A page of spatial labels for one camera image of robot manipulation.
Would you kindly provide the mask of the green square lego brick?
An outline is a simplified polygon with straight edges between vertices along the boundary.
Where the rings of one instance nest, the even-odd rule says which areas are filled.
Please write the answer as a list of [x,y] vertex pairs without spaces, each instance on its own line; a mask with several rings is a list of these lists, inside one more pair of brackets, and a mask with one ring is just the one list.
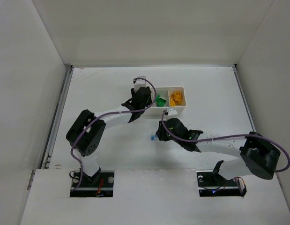
[[163,98],[159,98],[159,99],[156,101],[156,104],[157,104],[158,107],[165,107],[166,102],[167,102],[167,101],[166,101],[165,99],[163,99]]

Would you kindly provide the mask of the light blue small lego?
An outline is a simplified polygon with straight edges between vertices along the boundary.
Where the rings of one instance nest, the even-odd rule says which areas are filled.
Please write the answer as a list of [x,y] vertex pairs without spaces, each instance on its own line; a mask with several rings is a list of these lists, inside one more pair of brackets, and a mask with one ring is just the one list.
[[150,140],[151,140],[151,141],[154,141],[154,140],[156,140],[157,138],[158,138],[157,135],[151,135],[151,136],[150,136]]

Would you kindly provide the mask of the yellow butterfly lego brick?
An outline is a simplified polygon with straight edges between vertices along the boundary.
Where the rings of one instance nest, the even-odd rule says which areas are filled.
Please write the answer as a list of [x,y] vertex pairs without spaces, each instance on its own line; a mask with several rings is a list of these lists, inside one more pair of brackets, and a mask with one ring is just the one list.
[[182,101],[182,94],[180,91],[175,91],[171,96],[174,101],[177,101],[177,102]]

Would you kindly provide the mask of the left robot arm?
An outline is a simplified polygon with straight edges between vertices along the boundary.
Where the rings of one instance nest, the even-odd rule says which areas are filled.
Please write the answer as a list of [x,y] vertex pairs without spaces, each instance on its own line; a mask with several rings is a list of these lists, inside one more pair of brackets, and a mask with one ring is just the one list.
[[119,107],[109,111],[93,113],[83,110],[66,134],[71,146],[71,155],[77,150],[81,158],[78,159],[80,168],[79,183],[83,181],[93,187],[99,180],[101,168],[94,155],[104,131],[108,128],[131,123],[140,118],[145,108],[153,105],[149,87],[131,89],[132,97]]

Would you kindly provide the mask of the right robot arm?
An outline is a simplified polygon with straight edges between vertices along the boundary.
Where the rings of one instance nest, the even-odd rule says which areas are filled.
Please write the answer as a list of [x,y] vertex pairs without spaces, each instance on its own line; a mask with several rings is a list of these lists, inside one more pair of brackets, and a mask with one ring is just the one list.
[[212,171],[214,175],[226,180],[245,175],[271,180],[281,154],[258,133],[250,132],[249,137],[243,141],[220,140],[201,130],[187,129],[178,118],[160,120],[156,135],[160,141],[174,141],[189,152],[233,156],[234,160],[220,159]]

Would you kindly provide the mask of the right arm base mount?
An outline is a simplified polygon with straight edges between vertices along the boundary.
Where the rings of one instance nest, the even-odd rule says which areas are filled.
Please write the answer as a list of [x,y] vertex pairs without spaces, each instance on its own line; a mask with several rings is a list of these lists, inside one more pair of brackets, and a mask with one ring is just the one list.
[[227,180],[219,174],[222,163],[223,160],[217,162],[213,170],[196,171],[200,197],[244,197],[246,195],[247,188],[242,177]]

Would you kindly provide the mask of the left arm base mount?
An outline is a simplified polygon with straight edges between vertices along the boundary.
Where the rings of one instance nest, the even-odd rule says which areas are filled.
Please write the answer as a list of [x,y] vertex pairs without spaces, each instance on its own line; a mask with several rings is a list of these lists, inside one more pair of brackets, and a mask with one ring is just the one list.
[[69,176],[72,179],[70,197],[113,197],[115,171],[101,171],[93,182],[83,176],[78,188],[81,176],[80,171],[71,171]]

